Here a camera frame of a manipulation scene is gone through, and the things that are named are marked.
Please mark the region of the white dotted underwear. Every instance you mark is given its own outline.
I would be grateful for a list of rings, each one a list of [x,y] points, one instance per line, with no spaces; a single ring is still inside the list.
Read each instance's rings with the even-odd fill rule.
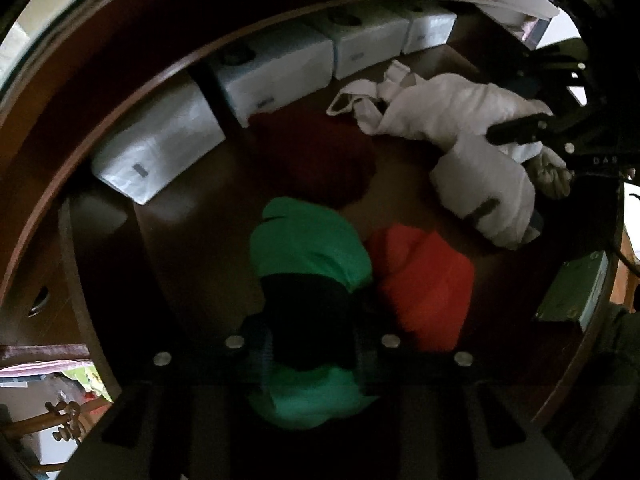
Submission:
[[[572,174],[539,141],[489,143],[493,126],[518,119],[549,119],[552,111],[495,84],[444,73],[425,79],[399,61],[383,79],[357,79],[337,93],[328,115],[353,114],[368,136],[387,134],[428,141],[444,154],[430,172],[442,206],[498,247],[514,249],[539,236],[536,188],[548,184],[566,195]]]

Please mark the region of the green underwear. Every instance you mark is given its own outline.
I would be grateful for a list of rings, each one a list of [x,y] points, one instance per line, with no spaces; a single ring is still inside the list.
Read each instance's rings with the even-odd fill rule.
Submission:
[[[338,212],[291,197],[270,200],[250,236],[269,320],[269,368],[257,402],[265,418],[316,428],[371,403],[356,378],[367,343],[371,260]]]

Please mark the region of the orange underwear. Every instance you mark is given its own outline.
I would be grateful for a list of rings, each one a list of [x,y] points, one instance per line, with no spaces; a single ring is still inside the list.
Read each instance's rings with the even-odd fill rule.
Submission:
[[[366,247],[399,324],[420,350],[454,350],[471,304],[472,261],[439,232],[402,224],[374,232]]]

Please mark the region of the open wooden drawer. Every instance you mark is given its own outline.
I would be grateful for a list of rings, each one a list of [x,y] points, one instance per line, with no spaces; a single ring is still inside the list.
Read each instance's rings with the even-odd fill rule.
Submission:
[[[551,448],[446,356],[474,266],[436,229],[369,252],[343,214],[370,141],[315,112],[259,115],[216,188],[158,200],[76,182],[60,211],[120,396],[66,479],[565,479]]]

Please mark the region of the green cartoon bag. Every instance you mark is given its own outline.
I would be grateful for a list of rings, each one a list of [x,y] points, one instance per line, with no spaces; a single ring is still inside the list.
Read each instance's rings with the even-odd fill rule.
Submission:
[[[62,370],[62,374],[67,379],[78,382],[78,384],[84,388],[86,393],[93,393],[95,396],[100,396],[107,400],[107,402],[113,401],[104,385],[104,382],[102,382],[102,378],[93,364],[85,364],[80,367]]]

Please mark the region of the wooden coat rack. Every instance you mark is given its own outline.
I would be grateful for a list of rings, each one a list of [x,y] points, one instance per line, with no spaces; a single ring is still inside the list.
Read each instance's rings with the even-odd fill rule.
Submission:
[[[112,405],[103,396],[83,404],[47,402],[42,414],[2,425],[1,433],[10,440],[18,440],[28,434],[54,429],[55,441],[81,442]]]

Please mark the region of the white tissue box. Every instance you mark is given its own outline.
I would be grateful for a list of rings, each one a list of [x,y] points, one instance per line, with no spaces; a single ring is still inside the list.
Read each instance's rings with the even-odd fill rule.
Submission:
[[[442,46],[454,30],[457,14],[441,6],[427,3],[401,6],[396,13],[409,21],[409,28],[401,52],[410,54]]]
[[[238,122],[278,110],[326,88],[334,70],[333,42],[294,25],[264,30],[231,46],[217,78]]]
[[[312,20],[334,45],[334,77],[345,79],[401,54],[408,18],[379,4],[338,6]]]
[[[224,140],[202,90],[187,80],[128,114],[94,155],[92,172],[144,205]]]

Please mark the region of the dark wooden desk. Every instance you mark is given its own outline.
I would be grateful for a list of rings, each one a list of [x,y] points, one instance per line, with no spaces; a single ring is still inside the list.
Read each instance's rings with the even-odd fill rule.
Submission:
[[[369,0],[80,0],[27,50],[1,100],[1,291],[75,167],[127,108],[229,42]]]

